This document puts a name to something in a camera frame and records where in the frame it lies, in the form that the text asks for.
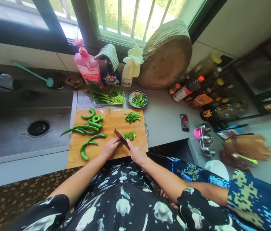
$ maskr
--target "kitchen knife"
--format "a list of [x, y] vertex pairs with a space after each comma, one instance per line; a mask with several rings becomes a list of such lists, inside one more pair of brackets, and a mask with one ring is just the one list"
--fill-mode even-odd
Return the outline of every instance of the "kitchen knife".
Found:
[[120, 139], [122, 144], [124, 144], [125, 147], [130, 151], [127, 140], [120, 134], [120, 132], [117, 129], [114, 129], [114, 134]]

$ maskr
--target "brown patterned floor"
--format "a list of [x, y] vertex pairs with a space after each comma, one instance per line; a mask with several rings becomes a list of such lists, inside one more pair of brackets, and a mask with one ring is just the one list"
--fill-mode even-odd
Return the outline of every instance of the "brown patterned floor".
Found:
[[0, 227], [49, 194], [81, 167], [0, 186]]

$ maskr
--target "teal ladle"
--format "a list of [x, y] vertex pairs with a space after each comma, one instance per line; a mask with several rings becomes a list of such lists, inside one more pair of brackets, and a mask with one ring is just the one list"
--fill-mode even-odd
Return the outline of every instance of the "teal ladle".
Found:
[[21, 66], [19, 63], [16, 63], [14, 60], [11, 60], [11, 62], [12, 62], [13, 64], [15, 64], [17, 67], [20, 67], [21, 69], [24, 69], [25, 71], [30, 72], [31, 74], [33, 74], [33, 75], [37, 76], [38, 78], [44, 80], [44, 81], [46, 82], [46, 85], [47, 85], [48, 87], [53, 87], [53, 85], [54, 85], [54, 80], [53, 80], [53, 78], [43, 78], [43, 77], [41, 77], [40, 75], [35, 74], [34, 72], [30, 71], [29, 69], [27, 69], [27, 68]]

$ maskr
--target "hand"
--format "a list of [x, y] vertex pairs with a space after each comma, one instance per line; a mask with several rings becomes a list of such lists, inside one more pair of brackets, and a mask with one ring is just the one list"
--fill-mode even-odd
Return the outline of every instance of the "hand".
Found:
[[121, 143], [119, 138], [112, 138], [108, 143], [105, 144], [100, 155], [105, 157], [106, 160], [109, 160], [114, 156], [117, 146]]
[[139, 166], [143, 166], [143, 164], [146, 162], [148, 156], [146, 155], [146, 152], [141, 147], [134, 147], [130, 140], [127, 139], [127, 143], [130, 148], [130, 155], [131, 159], [137, 163]]

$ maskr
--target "black floral dress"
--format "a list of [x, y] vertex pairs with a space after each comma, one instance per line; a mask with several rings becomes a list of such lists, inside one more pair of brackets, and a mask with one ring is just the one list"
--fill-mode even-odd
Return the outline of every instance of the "black floral dress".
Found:
[[240, 230], [224, 207], [186, 188], [178, 211], [161, 200], [136, 163], [103, 168], [68, 214], [65, 195], [48, 198], [1, 230]]

